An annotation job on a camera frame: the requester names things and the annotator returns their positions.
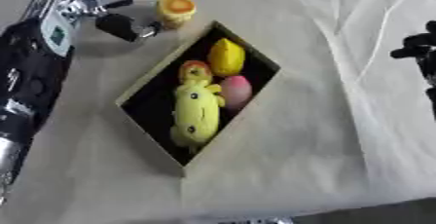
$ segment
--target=robotic hand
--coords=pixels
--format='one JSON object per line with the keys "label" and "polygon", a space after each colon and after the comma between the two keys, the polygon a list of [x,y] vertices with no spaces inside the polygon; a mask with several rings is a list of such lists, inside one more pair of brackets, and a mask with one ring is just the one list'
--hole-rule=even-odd
{"label": "robotic hand", "polygon": [[133,0],[32,0],[21,20],[0,36],[0,205],[16,180],[33,136],[49,118],[85,18],[128,41],[156,35],[153,22],[137,30],[133,19],[108,8]]}
{"label": "robotic hand", "polygon": [[427,95],[433,104],[436,117],[436,21],[426,25],[427,33],[409,36],[403,41],[403,48],[391,52],[394,58],[414,57],[422,76],[430,84]]}

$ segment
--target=pink ball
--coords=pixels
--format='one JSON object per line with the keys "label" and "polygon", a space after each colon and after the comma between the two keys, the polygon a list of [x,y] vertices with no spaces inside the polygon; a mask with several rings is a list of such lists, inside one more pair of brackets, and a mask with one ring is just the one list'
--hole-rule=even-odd
{"label": "pink ball", "polygon": [[221,96],[226,99],[226,108],[231,111],[242,109],[250,100],[252,89],[243,76],[228,77],[221,82]]}

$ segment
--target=yellow fruit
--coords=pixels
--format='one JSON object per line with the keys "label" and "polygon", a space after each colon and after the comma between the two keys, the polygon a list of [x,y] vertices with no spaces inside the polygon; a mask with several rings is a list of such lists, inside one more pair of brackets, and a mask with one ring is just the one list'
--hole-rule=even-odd
{"label": "yellow fruit", "polygon": [[245,50],[238,44],[223,38],[213,45],[207,59],[215,75],[234,76],[242,70]]}

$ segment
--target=white tablecloth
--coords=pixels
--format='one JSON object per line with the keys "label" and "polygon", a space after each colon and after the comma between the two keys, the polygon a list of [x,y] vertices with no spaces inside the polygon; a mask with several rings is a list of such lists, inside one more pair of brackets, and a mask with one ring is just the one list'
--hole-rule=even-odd
{"label": "white tablecloth", "polygon": [[[435,0],[195,1],[193,21],[144,45],[84,30],[1,223],[297,215],[435,195],[426,85],[413,60],[388,54],[436,19]],[[0,0],[0,25],[27,2]],[[113,102],[213,19],[281,70],[180,179]]]}

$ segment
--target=cardboard box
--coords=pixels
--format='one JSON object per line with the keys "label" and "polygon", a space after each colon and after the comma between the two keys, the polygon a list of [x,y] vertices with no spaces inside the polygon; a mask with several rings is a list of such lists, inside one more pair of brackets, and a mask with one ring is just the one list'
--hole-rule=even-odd
{"label": "cardboard box", "polygon": [[[163,154],[182,168],[191,162],[195,155],[186,148],[176,146],[169,135],[169,130],[174,125],[172,116],[175,106],[174,91],[180,86],[178,70],[186,60],[206,61],[212,45],[224,37],[238,43],[246,51],[246,60],[240,74],[251,83],[254,98],[263,87],[268,85],[279,70],[279,66],[224,25],[214,21],[197,38],[179,47],[140,78],[116,102],[138,127],[163,148]],[[233,117],[225,109],[221,109],[218,131],[226,131],[226,125]]]}

